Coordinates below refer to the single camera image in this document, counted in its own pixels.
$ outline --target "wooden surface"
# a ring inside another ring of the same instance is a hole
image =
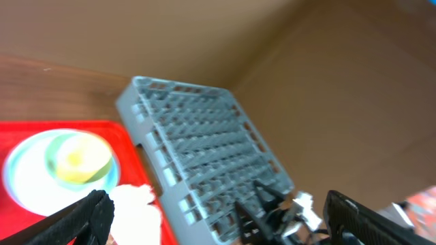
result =
[[[113,120],[115,100],[130,79],[0,55],[0,120]],[[153,186],[153,172],[138,156]]]

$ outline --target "plate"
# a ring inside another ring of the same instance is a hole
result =
[[[92,190],[109,193],[119,182],[119,166],[113,157],[112,167],[103,178],[86,184],[68,184],[53,178],[47,170],[45,152],[51,141],[73,129],[53,129],[27,138],[6,158],[3,181],[10,197],[24,209],[50,216],[86,197]]]

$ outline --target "cardboard wall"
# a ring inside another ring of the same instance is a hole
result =
[[[5,0],[0,52],[122,76],[224,86],[298,3]]]
[[[378,209],[436,181],[433,20],[360,2],[306,5],[232,89],[318,212],[330,189]]]

